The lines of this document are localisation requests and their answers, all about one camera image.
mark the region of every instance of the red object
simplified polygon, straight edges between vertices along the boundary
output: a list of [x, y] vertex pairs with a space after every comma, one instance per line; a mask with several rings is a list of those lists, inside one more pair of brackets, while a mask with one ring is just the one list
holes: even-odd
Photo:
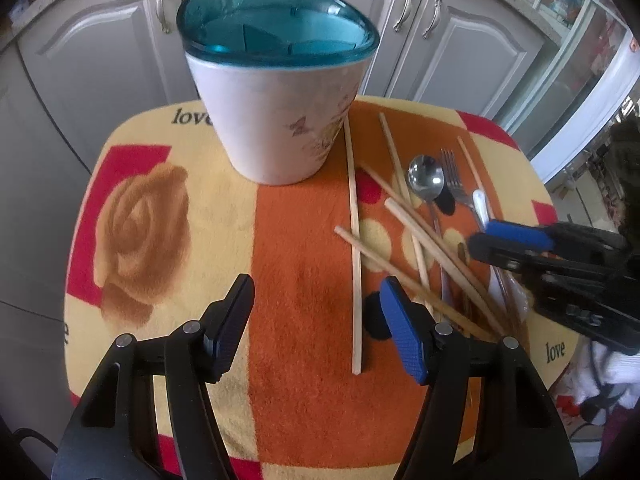
[[239, 458], [230, 458], [231, 467], [234, 469], [238, 480], [262, 480], [262, 468], [260, 462], [252, 460], [240, 460]]
[[533, 211], [536, 213], [536, 218], [540, 225], [551, 225], [558, 222], [558, 213], [556, 208], [551, 204], [543, 204], [542, 202], [536, 202], [532, 200]]
[[566, 395], [558, 395], [556, 408], [560, 408], [563, 413], [570, 416], [580, 415], [580, 407], [574, 404], [574, 398]]
[[78, 402], [80, 402], [80, 397], [78, 397], [71, 390], [69, 391], [69, 396], [71, 396], [71, 404], [73, 405], [73, 407], [76, 407], [78, 405]]
[[175, 452], [173, 437], [159, 434], [158, 444], [162, 467], [169, 473], [180, 475], [180, 465], [178, 464], [178, 455]]
[[113, 146], [104, 157], [91, 186], [74, 242], [66, 291], [78, 300], [100, 305], [102, 289], [94, 282], [95, 225], [115, 187], [127, 177], [146, 174], [167, 160], [171, 146], [129, 144]]
[[511, 146], [514, 150], [519, 150], [518, 145], [500, 126], [487, 118], [473, 114], [467, 114], [456, 110], [460, 115], [466, 129], [487, 139], [495, 140], [501, 144]]
[[360, 168], [356, 170], [356, 190], [358, 201], [365, 204], [375, 204], [382, 197], [382, 188]]

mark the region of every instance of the metal screw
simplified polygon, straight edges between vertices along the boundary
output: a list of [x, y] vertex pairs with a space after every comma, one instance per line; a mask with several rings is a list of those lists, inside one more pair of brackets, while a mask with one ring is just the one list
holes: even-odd
[[436, 325], [436, 332], [440, 335], [451, 335], [453, 329], [449, 323], [442, 322]]
[[187, 321], [183, 326], [182, 330], [184, 330], [187, 334], [194, 334], [198, 330], [200, 330], [200, 322], [199, 321]]
[[124, 348], [133, 341], [131, 334], [121, 334], [116, 338], [116, 346], [118, 348]]
[[520, 346], [518, 340], [514, 337], [511, 337], [510, 335], [505, 337], [502, 342], [507, 348], [510, 348], [511, 350], [515, 350], [518, 346]]

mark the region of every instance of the cabinet handle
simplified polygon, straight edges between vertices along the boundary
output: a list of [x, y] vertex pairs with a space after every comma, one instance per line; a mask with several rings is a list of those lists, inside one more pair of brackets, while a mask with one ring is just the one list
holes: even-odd
[[402, 24], [409, 19], [411, 12], [413, 10], [412, 0], [404, 0], [404, 9], [402, 9], [402, 14], [400, 15], [400, 19], [394, 25], [394, 31], [400, 32], [402, 28]]
[[164, 3], [162, 0], [156, 0], [156, 16], [158, 17], [158, 21], [160, 22], [160, 27], [165, 34], [171, 33], [169, 29], [169, 25], [164, 18]]
[[426, 40], [429, 37], [431, 31], [438, 26], [440, 23], [440, 7], [442, 6], [442, 0], [436, 0], [435, 9], [433, 11], [433, 19], [431, 20], [431, 25], [427, 27], [427, 29], [422, 33], [422, 37]]

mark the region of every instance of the wooden chopstick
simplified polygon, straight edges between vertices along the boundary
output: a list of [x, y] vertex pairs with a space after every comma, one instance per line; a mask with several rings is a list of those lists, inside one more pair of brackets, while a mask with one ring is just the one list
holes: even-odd
[[476, 181], [476, 187], [484, 191], [484, 195], [486, 196], [486, 208], [487, 208], [487, 211], [489, 212], [489, 218], [494, 219], [495, 218], [494, 210], [491, 207], [491, 202], [489, 201], [489, 197], [486, 194], [486, 190], [482, 185], [482, 180], [480, 180], [480, 174], [478, 173], [478, 170], [476, 170], [476, 165], [471, 159], [471, 154], [469, 153], [469, 150], [466, 148], [465, 141], [462, 140], [462, 137], [460, 136], [458, 136], [458, 144], [460, 145], [460, 149], [462, 150], [462, 153], [465, 156], [466, 163], [469, 165], [469, 168], [471, 169], [471, 173], [474, 176], [474, 180]]
[[423, 230], [420, 228], [418, 222], [416, 222], [409, 213], [399, 205], [393, 198], [389, 197], [385, 200], [385, 207], [389, 209], [391, 214], [395, 216], [402, 225], [404, 225], [412, 234], [418, 238], [418, 241], [431, 253], [436, 261], [446, 270], [451, 279], [465, 291], [466, 295], [475, 303], [487, 318], [489, 325], [498, 334], [506, 335], [508, 333], [508, 325], [503, 324], [498, 320], [495, 312], [489, 308], [487, 302], [480, 296], [476, 288], [460, 271], [458, 266], [453, 262], [452, 258], [449, 258], [447, 254], [438, 246], [438, 244]]
[[[367, 164], [364, 164], [364, 163], [361, 163], [360, 167], [364, 171], [369, 173], [369, 176], [391, 198], [393, 198], [397, 203], [402, 205], [402, 199], [398, 195], [398, 193], [396, 193], [395, 190], [381, 176], [379, 176], [379, 174], [376, 173], [376, 171], [374, 171], [373, 169], [371, 169], [371, 167], [369, 167]], [[471, 283], [473, 288], [478, 292], [478, 294], [480, 294], [484, 302], [489, 306], [489, 309], [494, 313], [494, 316], [500, 320], [500, 326], [507, 327], [508, 322], [500, 306], [498, 306], [495, 303], [494, 298], [492, 298], [491, 295], [489, 295], [489, 293], [486, 291], [484, 286], [482, 286], [482, 283], [480, 283], [480, 281], [474, 276], [471, 270], [469, 270], [469, 268], [460, 261], [457, 254], [454, 253], [454, 251], [449, 247], [449, 245], [433, 231], [431, 226], [427, 224], [424, 218], [422, 218], [413, 209], [413, 207], [405, 207], [405, 211], [409, 213], [409, 216], [417, 222], [417, 224], [422, 228], [422, 230], [425, 231], [429, 235], [429, 237], [438, 245], [438, 247], [448, 256], [449, 260], [451, 260], [455, 264], [458, 270], [462, 272], [463, 276], [465, 276], [466, 279], [468, 279], [468, 281]]]
[[[462, 137], [460, 136], [458, 136], [458, 144], [460, 145], [460, 149], [462, 150], [462, 153], [465, 156], [466, 163], [469, 165], [469, 168], [471, 169], [471, 173], [474, 176], [474, 180], [476, 181], [476, 187], [478, 189], [481, 189], [484, 192], [484, 195], [486, 196], [486, 208], [489, 213], [489, 218], [494, 219], [495, 214], [493, 209], [491, 208], [491, 202], [489, 201], [489, 197], [486, 194], [486, 190], [482, 185], [482, 180], [480, 180], [480, 174], [476, 169], [476, 165], [474, 164], [473, 159], [471, 158], [471, 154], [469, 153], [469, 150], [466, 148], [465, 141], [462, 140]], [[494, 268], [496, 272], [496, 278], [500, 283], [500, 289], [504, 297], [504, 306], [507, 311], [507, 318], [511, 326], [511, 329], [514, 332], [513, 335], [516, 336], [520, 340], [520, 342], [523, 343], [523, 345], [525, 345], [526, 342], [529, 340], [529, 332], [527, 330], [526, 325], [522, 323], [520, 320], [520, 313], [518, 312], [518, 306], [516, 305], [515, 298], [513, 297], [513, 291], [511, 290], [511, 287], [509, 284], [508, 271], [504, 269], [499, 269], [497, 267], [494, 267]]]
[[[360, 238], [360, 219], [358, 214], [358, 193], [356, 189], [356, 167], [353, 161], [353, 144], [349, 115], [344, 118], [344, 143], [347, 151], [347, 174], [349, 177], [349, 211], [351, 216], [351, 234]], [[351, 337], [351, 372], [362, 372], [362, 258], [360, 251], [351, 247], [351, 273], [353, 275], [353, 335]]]
[[[398, 150], [396, 150], [394, 136], [391, 134], [389, 124], [386, 122], [386, 115], [380, 112], [378, 114], [378, 119], [380, 120], [382, 131], [385, 134], [386, 146], [389, 150], [389, 155], [391, 156], [391, 163], [393, 164], [394, 174], [396, 176], [396, 180], [398, 181], [398, 187], [402, 196], [402, 202], [405, 202], [407, 205], [411, 206], [411, 195], [409, 194], [409, 187], [407, 186], [406, 180], [404, 179], [402, 164], [400, 164], [400, 157], [398, 156]], [[424, 251], [422, 250], [422, 246], [420, 245], [420, 242], [417, 240], [417, 238], [413, 235], [411, 236], [411, 242], [414, 245], [415, 261], [418, 266], [418, 275], [420, 276], [420, 282], [425, 288], [430, 288], [429, 269], [427, 268], [427, 262], [424, 258]], [[433, 309], [430, 308], [428, 304], [426, 304], [425, 306], [429, 309], [431, 315], [433, 315]]]
[[447, 316], [450, 320], [452, 320], [452, 322], [459, 325], [463, 330], [467, 330], [469, 333], [479, 339], [485, 341], [496, 341], [495, 335], [487, 332], [487, 330], [479, 327], [474, 322], [471, 322], [457, 310], [444, 303], [444, 301], [436, 297], [430, 290], [427, 290], [420, 283], [416, 282], [407, 274], [402, 272], [402, 270], [398, 269], [392, 263], [385, 260], [382, 256], [377, 254], [376, 251], [366, 246], [364, 243], [362, 243], [362, 241], [351, 235], [344, 228], [342, 228], [341, 226], [336, 226], [334, 231], [339, 237], [347, 241], [353, 247], [356, 247], [367, 258], [370, 258], [372, 261], [378, 264], [385, 272], [394, 275], [401, 283], [404, 283], [406, 286], [411, 288], [411, 290], [413, 290], [414, 293], [418, 295], [418, 297], [427, 301], [434, 307], [435, 310], [441, 312], [442, 314], [444, 314], [444, 316]]

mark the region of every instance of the teal lid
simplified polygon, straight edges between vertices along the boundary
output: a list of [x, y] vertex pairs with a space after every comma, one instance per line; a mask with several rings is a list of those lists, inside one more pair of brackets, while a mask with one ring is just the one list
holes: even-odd
[[342, 0], [184, 0], [177, 24], [188, 54], [245, 67], [352, 63], [380, 43], [373, 23]]

